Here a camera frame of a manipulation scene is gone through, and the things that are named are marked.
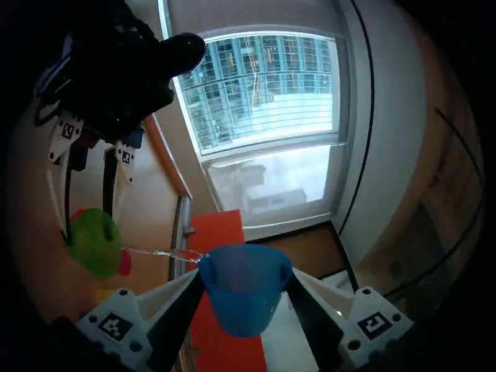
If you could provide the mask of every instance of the orange panel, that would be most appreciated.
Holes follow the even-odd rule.
[[[193,217],[190,222],[196,232],[190,235],[188,246],[200,253],[227,244],[244,243],[239,210]],[[188,264],[192,270],[196,265]],[[201,355],[195,357],[198,372],[264,372],[264,350],[260,336],[237,338],[224,332],[213,313],[206,293],[191,322],[193,348]]]

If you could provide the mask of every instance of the screw hole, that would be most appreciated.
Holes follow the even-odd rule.
[[[143,346],[141,346],[138,341],[131,341],[131,343],[129,344],[129,348],[132,352],[137,353],[143,349]]]
[[[348,343],[348,349],[353,350],[353,351],[358,350],[360,348],[360,346],[361,346],[361,343],[358,340],[353,340],[353,341],[350,341]]]

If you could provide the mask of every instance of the glass facade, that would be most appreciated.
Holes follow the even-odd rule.
[[[294,35],[208,42],[200,66],[179,77],[201,153],[337,131],[332,49],[333,40]]]

